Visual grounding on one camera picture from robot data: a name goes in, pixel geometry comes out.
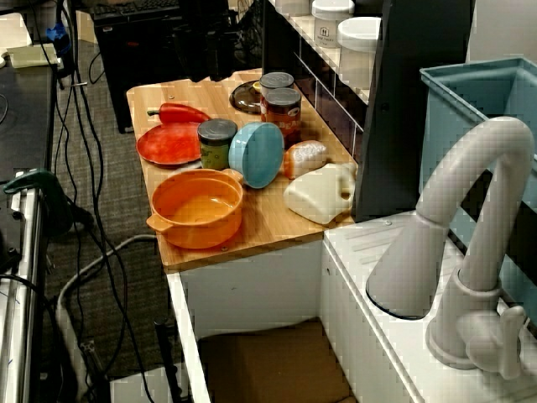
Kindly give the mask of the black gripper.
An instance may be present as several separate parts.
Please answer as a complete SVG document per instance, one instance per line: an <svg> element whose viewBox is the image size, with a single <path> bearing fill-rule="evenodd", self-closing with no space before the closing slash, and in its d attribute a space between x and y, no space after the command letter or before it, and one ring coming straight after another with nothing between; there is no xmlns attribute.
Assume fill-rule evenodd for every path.
<svg viewBox="0 0 537 403"><path fill-rule="evenodd" d="M210 48L210 70L207 61L206 39L213 35L234 32L237 23L230 16L212 18L178 17L171 20L171 32L176 46L191 49L189 53L190 78L193 82L228 78L234 69L234 45L227 39L216 39Z"/></svg>

